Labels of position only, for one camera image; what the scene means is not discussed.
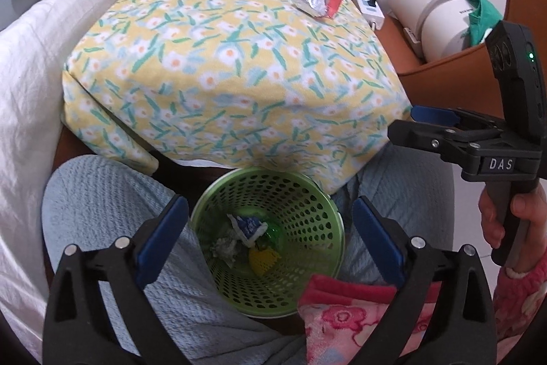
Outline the right hand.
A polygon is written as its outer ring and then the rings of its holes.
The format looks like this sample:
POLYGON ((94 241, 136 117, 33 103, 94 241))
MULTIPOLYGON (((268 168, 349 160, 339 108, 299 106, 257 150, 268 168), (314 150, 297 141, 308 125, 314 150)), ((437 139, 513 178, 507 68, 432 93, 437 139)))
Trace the right hand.
MULTIPOLYGON (((478 201, 481 214, 481 228, 486 242, 491 248, 499 248, 504 236, 503 225, 497 220, 497 211, 486 189, 478 201)), ((516 195, 511 203, 511 211, 530 226, 521 246, 516 263, 511 269, 517 273, 532 271, 546 251, 546 194, 541 185, 528 194, 516 195)))

